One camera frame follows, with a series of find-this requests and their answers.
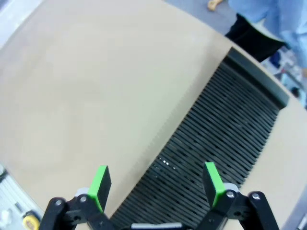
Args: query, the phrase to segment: metal screw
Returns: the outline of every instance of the metal screw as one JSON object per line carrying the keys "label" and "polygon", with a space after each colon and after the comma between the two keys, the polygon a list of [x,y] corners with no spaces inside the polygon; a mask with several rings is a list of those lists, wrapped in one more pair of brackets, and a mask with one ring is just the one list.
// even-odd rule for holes
{"label": "metal screw", "polygon": [[62,204],[62,201],[61,200],[57,200],[56,201],[56,206],[59,206],[60,204]]}
{"label": "metal screw", "polygon": [[260,200],[260,196],[257,193],[253,193],[253,195],[251,195],[255,200]]}
{"label": "metal screw", "polygon": [[226,195],[229,197],[229,198],[235,198],[235,195],[233,192],[227,192]]}
{"label": "metal screw", "polygon": [[81,198],[80,198],[80,202],[85,202],[86,201],[86,197],[85,196],[82,196]]}

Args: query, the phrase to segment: blue shirt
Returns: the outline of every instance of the blue shirt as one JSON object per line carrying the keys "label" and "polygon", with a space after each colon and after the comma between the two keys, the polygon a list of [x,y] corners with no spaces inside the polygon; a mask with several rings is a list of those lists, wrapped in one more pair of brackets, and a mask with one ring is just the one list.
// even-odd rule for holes
{"label": "blue shirt", "polygon": [[229,5],[252,23],[265,19],[264,26],[307,68],[307,0],[229,0]]}

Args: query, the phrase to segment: black grate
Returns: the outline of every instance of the black grate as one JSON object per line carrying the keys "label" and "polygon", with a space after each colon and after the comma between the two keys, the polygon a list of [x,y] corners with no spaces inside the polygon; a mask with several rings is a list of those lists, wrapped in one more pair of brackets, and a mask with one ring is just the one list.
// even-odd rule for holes
{"label": "black grate", "polygon": [[263,149],[279,108],[221,63],[161,153],[111,220],[183,222],[196,227],[209,210],[201,175],[213,161],[224,182],[240,187]]}

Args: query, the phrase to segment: table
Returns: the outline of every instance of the table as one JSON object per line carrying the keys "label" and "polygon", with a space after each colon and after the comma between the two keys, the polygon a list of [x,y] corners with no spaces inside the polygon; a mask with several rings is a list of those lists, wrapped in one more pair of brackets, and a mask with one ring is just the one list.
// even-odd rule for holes
{"label": "table", "polygon": [[[107,164],[111,215],[232,46],[266,72],[162,1],[47,0],[0,53],[2,163],[42,208]],[[307,182],[306,135],[307,114],[290,95],[241,189],[263,191],[280,227]]]}

